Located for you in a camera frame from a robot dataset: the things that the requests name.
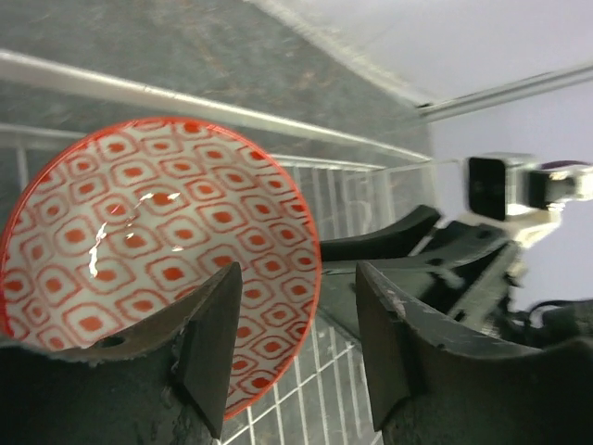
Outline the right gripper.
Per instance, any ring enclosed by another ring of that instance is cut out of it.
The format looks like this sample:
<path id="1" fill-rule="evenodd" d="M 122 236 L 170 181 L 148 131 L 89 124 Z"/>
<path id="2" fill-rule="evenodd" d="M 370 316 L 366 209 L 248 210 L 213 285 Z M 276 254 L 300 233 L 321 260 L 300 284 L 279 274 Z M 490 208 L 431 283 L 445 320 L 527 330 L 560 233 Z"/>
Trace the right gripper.
<path id="1" fill-rule="evenodd" d="M 492 337 L 533 348 L 592 337 L 591 299 L 511 308 L 524 264 L 518 244 L 499 229 L 451 222 L 414 254 L 440 219 L 437 209 L 419 205 L 377 231 L 322 241 L 322 318 L 329 324 L 359 322 L 356 266 L 369 265 L 383 285 L 395 287 L 394 296 Z"/>

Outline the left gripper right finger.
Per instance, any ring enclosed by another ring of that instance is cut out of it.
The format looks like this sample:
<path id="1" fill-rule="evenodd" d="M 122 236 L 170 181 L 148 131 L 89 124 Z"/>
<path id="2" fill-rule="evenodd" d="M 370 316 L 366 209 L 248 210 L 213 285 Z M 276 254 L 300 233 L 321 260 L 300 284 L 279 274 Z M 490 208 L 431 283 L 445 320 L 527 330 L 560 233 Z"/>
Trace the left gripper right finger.
<path id="1" fill-rule="evenodd" d="M 542 351 L 459 324 L 368 262 L 356 305 L 376 430 L 512 431 L 534 413 Z"/>

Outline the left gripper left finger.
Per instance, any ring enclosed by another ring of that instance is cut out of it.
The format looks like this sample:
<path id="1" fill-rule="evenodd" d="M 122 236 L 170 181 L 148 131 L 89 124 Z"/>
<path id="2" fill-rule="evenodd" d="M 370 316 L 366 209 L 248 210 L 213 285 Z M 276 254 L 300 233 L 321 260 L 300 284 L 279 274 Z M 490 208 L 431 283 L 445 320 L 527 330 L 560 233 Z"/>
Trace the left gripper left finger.
<path id="1" fill-rule="evenodd" d="M 233 262 L 87 350 L 36 356 L 38 439 L 217 439 L 240 312 Z"/>

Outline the white wire dish rack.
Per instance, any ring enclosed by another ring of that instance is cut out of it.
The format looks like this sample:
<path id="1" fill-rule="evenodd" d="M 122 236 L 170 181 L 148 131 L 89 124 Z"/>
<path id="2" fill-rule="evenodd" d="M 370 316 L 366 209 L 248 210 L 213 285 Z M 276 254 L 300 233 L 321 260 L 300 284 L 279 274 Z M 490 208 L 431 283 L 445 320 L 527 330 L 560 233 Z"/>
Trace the white wire dish rack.
<path id="1" fill-rule="evenodd" d="M 288 172 L 324 240 L 366 234 L 435 201 L 428 156 L 360 136 L 132 82 L 3 50 L 1 97 L 51 99 L 105 112 L 101 129 L 144 118 L 183 117 L 242 135 Z M 1 205 L 10 213 L 36 174 L 89 134 L 1 121 Z M 229 417 L 225 444 L 377 444 L 365 375 L 352 328 L 322 318 L 322 301 L 305 340 L 273 386 Z"/>

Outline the red patterned bowl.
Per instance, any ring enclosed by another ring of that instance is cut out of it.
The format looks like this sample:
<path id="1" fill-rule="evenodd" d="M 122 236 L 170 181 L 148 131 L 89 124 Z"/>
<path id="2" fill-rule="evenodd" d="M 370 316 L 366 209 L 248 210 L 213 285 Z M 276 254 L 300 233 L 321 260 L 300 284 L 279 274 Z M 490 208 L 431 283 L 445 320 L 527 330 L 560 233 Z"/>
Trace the red patterned bowl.
<path id="1" fill-rule="evenodd" d="M 1 237 L 1 330 L 88 347 L 231 262 L 243 297 L 227 417 L 273 386 L 309 331 L 322 275 L 311 212 L 238 133 L 183 117 L 118 123 L 63 149 L 20 194 Z"/>

